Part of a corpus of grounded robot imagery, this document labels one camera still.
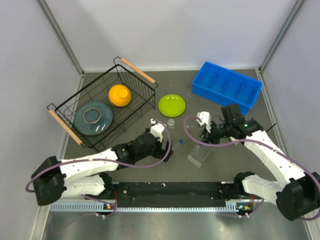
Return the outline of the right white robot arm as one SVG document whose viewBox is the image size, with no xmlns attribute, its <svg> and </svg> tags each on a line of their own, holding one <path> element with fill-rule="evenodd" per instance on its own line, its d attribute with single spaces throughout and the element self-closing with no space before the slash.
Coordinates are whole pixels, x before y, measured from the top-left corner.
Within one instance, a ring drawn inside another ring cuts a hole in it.
<svg viewBox="0 0 320 240">
<path fill-rule="evenodd" d="M 245 119 L 237 104 L 222 107 L 221 111 L 224 119 L 220 124 L 212 120 L 209 112 L 197 113 L 197 122 L 204 128 L 202 142 L 217 145 L 221 139 L 230 138 L 235 144 L 241 143 L 275 177 L 270 181 L 250 171 L 237 174 L 233 185 L 237 197 L 258 196 L 277 206 L 290 221 L 320 208 L 320 176 L 316 172 L 308 174 L 289 160 L 256 120 Z"/>
</svg>

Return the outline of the blue capped test tube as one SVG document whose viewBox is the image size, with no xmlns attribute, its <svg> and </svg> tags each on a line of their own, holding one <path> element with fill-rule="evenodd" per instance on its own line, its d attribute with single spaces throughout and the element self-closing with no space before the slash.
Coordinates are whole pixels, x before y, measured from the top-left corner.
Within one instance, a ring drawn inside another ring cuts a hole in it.
<svg viewBox="0 0 320 240">
<path fill-rule="evenodd" d="M 177 144 L 175 144 L 175 145 L 171 148 L 172 151 L 175 151 L 182 143 L 183 143 L 183 140 L 180 140 Z"/>
</svg>

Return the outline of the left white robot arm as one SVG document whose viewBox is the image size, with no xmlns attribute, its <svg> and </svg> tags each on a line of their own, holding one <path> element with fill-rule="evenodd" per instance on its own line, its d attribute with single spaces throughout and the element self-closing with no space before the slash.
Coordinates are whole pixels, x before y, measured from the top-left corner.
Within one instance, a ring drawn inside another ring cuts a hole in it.
<svg viewBox="0 0 320 240">
<path fill-rule="evenodd" d="M 153 157 L 155 167 L 167 162 L 173 151 L 172 141 L 163 146 L 162 125 L 154 125 L 127 143 L 120 143 L 105 151 L 73 159 L 51 156 L 31 175 L 26 191 L 35 194 L 38 206 L 51 205 L 61 198 L 80 195 L 100 195 L 109 198 L 114 191 L 109 172 L 123 168 L 139 168 L 137 162 Z"/>
</svg>

